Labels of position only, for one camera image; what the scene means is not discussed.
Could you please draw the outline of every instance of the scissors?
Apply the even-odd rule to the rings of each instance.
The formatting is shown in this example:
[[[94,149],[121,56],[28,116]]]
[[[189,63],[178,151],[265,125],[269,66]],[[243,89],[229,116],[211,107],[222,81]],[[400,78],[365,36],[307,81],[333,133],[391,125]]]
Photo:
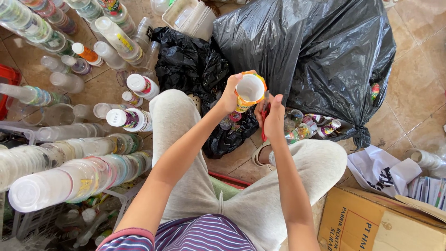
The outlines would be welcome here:
[[[265,91],[265,95],[264,96],[265,96],[265,99],[264,99],[265,103],[263,104],[263,109],[262,109],[262,112],[261,112],[263,122],[265,122],[265,119],[266,119],[266,117],[269,114],[269,109],[271,108],[271,104],[268,102],[269,90]],[[265,124],[263,124],[263,127],[262,127],[262,140],[263,140],[263,142],[266,141]]]

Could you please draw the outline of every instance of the gray sweatpants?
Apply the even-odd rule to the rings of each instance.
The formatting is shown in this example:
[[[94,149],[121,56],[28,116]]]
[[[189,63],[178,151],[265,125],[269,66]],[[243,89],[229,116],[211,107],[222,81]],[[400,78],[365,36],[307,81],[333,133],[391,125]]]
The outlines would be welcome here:
[[[155,97],[150,102],[150,114],[155,166],[161,155],[200,120],[200,115],[192,99],[178,90],[168,90]],[[341,146],[328,140],[299,141],[290,145],[289,150],[313,205],[341,178],[347,154]],[[273,154],[270,159],[275,166]],[[220,213],[231,219],[258,250],[277,250],[287,237],[277,171],[230,200],[218,200],[200,150],[170,194],[161,222],[207,213]]]

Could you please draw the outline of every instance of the black garbage bag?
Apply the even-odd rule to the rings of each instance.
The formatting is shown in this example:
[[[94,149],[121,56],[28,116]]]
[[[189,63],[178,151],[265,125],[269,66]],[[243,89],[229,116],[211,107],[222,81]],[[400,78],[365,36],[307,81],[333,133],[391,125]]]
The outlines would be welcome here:
[[[200,97],[204,116],[231,75],[215,42],[190,38],[169,27],[156,28],[152,39],[161,44],[155,66],[160,90],[177,89]],[[243,113],[237,124],[237,130],[223,130],[220,125],[213,130],[202,147],[208,158],[219,159],[232,152],[259,128],[253,108]]]
[[[354,125],[328,139],[370,145],[364,124],[384,101],[396,52],[381,0],[257,0],[215,20],[213,35],[233,71],[255,69],[286,106]]]

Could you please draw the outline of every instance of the purple striped shirt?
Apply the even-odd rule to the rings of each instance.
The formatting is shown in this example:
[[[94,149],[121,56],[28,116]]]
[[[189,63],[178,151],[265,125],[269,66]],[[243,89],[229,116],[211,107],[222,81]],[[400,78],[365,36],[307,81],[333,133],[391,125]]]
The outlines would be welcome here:
[[[108,236],[96,251],[218,250],[255,251],[249,238],[230,219],[206,214],[166,222],[157,235],[141,228],[127,228]]]

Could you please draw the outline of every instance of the person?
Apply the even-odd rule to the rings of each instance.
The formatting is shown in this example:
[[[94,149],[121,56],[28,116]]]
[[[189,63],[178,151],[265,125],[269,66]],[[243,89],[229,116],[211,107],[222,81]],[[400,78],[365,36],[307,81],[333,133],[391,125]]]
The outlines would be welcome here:
[[[268,141],[252,158],[277,168],[223,201],[214,192],[201,147],[236,108],[232,75],[210,111],[200,117],[185,93],[167,90],[150,102],[153,169],[119,222],[97,250],[290,250],[319,251],[311,205],[341,178],[347,154],[328,140],[287,145],[282,95],[270,95],[269,115],[259,126]]]

